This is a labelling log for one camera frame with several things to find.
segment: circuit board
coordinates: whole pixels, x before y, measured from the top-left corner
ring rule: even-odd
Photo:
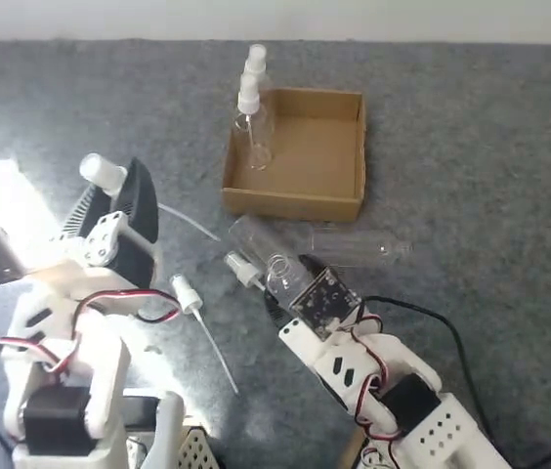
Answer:
[[[327,268],[293,302],[291,310],[325,340],[360,304],[360,297]]]

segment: bottle cap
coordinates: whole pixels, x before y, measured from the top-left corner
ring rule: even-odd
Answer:
[[[258,95],[258,80],[250,73],[240,75],[240,91],[238,92],[238,110],[243,114],[255,114],[260,108]]]
[[[267,48],[262,44],[252,44],[245,61],[245,72],[256,76],[258,81],[265,77],[267,71]]]

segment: white wall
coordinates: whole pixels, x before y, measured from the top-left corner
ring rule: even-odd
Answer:
[[[0,39],[551,43],[551,0],[0,0]]]

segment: open cardboard box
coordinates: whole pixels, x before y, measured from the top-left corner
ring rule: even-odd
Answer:
[[[231,132],[224,206],[296,220],[351,222],[364,199],[364,101],[360,93],[273,90],[275,133],[270,165],[251,169]]]

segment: white spray cap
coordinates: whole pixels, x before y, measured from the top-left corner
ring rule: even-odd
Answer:
[[[203,302],[201,298],[192,288],[185,276],[177,274],[170,279],[170,282],[171,287],[176,293],[176,298],[178,298],[178,303],[180,303],[182,312],[185,315],[194,313],[194,310],[199,310],[202,307]]]
[[[258,81],[265,77],[267,71],[267,48],[262,44],[252,44],[245,61],[245,72],[256,76]]]
[[[255,114],[260,108],[258,80],[250,73],[240,75],[240,91],[238,92],[238,110],[243,114]]]
[[[226,254],[224,261],[245,288],[249,288],[251,285],[256,285],[259,288],[262,286],[259,281],[261,272],[251,262],[243,259],[237,252],[230,251]]]
[[[80,162],[80,175],[111,197],[119,194],[127,174],[126,168],[112,164],[97,153],[87,154]]]

